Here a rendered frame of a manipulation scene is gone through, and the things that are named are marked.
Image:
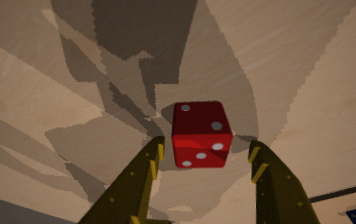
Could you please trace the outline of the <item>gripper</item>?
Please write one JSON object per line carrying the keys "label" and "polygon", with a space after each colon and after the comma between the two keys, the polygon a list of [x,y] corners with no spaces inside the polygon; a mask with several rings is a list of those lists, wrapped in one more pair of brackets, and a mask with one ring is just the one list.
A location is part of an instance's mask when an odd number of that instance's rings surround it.
{"label": "gripper", "polygon": [[[77,224],[146,224],[165,137],[149,141]],[[264,143],[252,140],[248,163],[256,184],[256,224],[320,224],[299,179]]]}

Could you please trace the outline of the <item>red die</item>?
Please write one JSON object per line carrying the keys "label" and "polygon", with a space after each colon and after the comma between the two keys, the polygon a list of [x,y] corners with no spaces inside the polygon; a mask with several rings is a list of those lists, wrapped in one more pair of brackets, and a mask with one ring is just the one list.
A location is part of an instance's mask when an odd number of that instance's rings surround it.
{"label": "red die", "polygon": [[232,139],[221,102],[174,105],[171,140],[178,168],[223,168]]}

